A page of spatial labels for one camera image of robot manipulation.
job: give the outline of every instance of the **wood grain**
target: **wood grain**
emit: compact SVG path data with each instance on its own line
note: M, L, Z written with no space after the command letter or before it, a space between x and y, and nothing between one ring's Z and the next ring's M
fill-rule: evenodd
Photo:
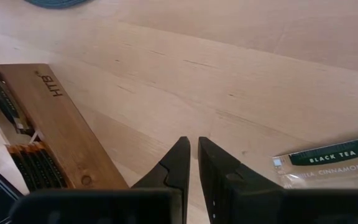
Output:
M188 223L198 136L274 181L271 156L358 138L355 0L0 0L0 63L50 64L129 185L188 136Z
M48 65L0 65L0 71L74 188L127 188Z

